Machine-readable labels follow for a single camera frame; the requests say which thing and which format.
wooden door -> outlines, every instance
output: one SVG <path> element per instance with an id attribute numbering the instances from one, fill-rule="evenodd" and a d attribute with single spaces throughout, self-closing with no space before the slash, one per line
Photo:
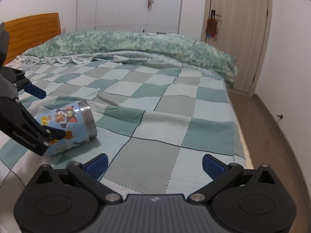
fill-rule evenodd
<path id="1" fill-rule="evenodd" d="M 147 15 L 146 32 L 178 33 L 181 0 L 154 0 Z"/>
<path id="2" fill-rule="evenodd" d="M 96 0 L 78 0 L 77 31 L 95 29 Z"/>
<path id="3" fill-rule="evenodd" d="M 97 0 L 96 2 L 96 30 L 119 30 L 120 0 Z"/>
<path id="4" fill-rule="evenodd" d="M 217 35 L 206 43 L 237 58 L 234 89 L 248 93 L 254 81 L 264 39 L 268 0 L 211 0 Z"/>
<path id="5" fill-rule="evenodd" d="M 144 32 L 147 11 L 146 0 L 120 0 L 120 31 Z"/>

stainless steel cup rim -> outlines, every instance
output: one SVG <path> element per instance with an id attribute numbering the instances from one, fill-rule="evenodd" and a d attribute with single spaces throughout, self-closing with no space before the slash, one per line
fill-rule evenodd
<path id="1" fill-rule="evenodd" d="M 97 129 L 96 129 L 96 125 L 95 125 L 95 121 L 94 121 L 94 117 L 93 117 L 91 108 L 90 108 L 87 101 L 79 102 L 78 106 L 80 108 L 80 111 L 81 111 L 81 114 L 83 117 L 83 121 L 85 123 L 86 130 L 87 130 L 88 135 L 89 135 L 89 139 L 91 140 L 97 136 Z"/>

blue gripper pad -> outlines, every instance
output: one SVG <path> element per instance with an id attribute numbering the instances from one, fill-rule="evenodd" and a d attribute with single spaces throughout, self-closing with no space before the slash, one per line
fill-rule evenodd
<path id="1" fill-rule="evenodd" d="M 102 153 L 83 165 L 84 171 L 98 180 L 108 168 L 108 157 Z"/>
<path id="2" fill-rule="evenodd" d="M 214 158 L 213 156 L 206 154 L 202 159 L 203 170 L 213 179 L 217 179 L 219 176 L 226 172 L 226 164 Z"/>
<path id="3" fill-rule="evenodd" d="M 46 92 L 44 90 L 31 83 L 26 84 L 23 89 L 26 93 L 31 94 L 39 99 L 44 99 L 46 97 Z"/>

baseboard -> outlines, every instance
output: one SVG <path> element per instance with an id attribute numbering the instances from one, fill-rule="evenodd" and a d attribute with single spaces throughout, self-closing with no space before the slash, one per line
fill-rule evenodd
<path id="1" fill-rule="evenodd" d="M 291 159 L 291 162 L 294 166 L 295 175 L 297 177 L 298 183 L 299 183 L 299 189 L 301 190 L 301 195 L 305 204 L 305 213 L 307 218 L 307 232 L 311 232 L 311 202 L 310 202 L 310 195 L 307 188 L 307 184 L 304 180 L 300 165 L 296 159 L 296 156 L 293 152 L 293 149 L 291 148 L 290 144 L 287 141 L 287 138 L 285 137 L 284 133 L 280 129 L 279 125 L 274 120 L 273 116 L 271 115 L 270 111 L 267 109 L 265 104 L 262 102 L 260 97 L 256 94 L 253 95 L 253 97 L 258 101 L 261 108 L 265 111 L 266 116 L 269 118 L 270 123 L 273 125 L 273 128 L 275 129 L 277 135 L 279 136 L 285 151 L 289 158 Z"/>
<path id="2" fill-rule="evenodd" d="M 231 89 L 231 91 L 236 93 L 236 94 L 239 94 L 239 95 L 244 95 L 244 96 L 248 96 L 248 97 L 252 97 L 253 96 L 252 94 L 248 94 L 248 93 L 236 90 L 236 89 Z"/>

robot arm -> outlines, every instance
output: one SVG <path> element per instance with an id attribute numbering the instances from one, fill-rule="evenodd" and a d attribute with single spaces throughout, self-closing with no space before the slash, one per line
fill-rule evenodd
<path id="1" fill-rule="evenodd" d="M 125 200 L 97 179 L 108 157 L 54 170 L 42 165 L 14 207 L 21 232 L 31 233 L 280 233 L 296 206 L 268 165 L 247 170 L 206 154 L 211 183 L 190 194 L 129 194 Z"/>
<path id="2" fill-rule="evenodd" d="M 65 131 L 41 126 L 24 108 L 18 99 L 18 92 L 25 92 L 43 99 L 45 91 L 36 87 L 21 70 L 4 67 L 7 55 L 9 33 L 0 24 L 0 130 L 19 144 L 42 156 L 49 147 L 50 139 L 60 140 Z"/>

